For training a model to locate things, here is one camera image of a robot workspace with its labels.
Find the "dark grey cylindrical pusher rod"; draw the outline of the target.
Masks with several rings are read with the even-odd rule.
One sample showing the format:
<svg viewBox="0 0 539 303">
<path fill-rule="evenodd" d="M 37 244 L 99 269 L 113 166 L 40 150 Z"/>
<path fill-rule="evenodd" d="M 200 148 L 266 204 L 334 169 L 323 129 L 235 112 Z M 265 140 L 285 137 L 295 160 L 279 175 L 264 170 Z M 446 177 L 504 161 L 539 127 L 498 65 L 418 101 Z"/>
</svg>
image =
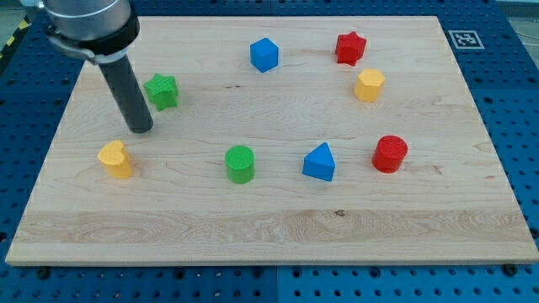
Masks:
<svg viewBox="0 0 539 303">
<path fill-rule="evenodd" d="M 99 64 L 99 69 L 128 129 L 135 134 L 148 132 L 153 127 L 152 116 L 128 56 L 123 56 L 117 61 Z"/>
</svg>

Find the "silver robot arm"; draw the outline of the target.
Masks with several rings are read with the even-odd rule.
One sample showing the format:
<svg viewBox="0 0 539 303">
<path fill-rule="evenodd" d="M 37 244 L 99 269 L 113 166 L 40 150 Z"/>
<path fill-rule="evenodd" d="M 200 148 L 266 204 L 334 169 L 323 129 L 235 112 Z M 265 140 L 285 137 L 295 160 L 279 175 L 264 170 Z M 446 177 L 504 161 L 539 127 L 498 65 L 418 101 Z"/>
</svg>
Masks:
<svg viewBox="0 0 539 303">
<path fill-rule="evenodd" d="M 146 133 L 152 116 L 127 51 L 140 33 L 129 0 L 20 0 L 31 15 L 46 13 L 45 34 L 63 55 L 99 67 L 128 129 Z"/>
</svg>

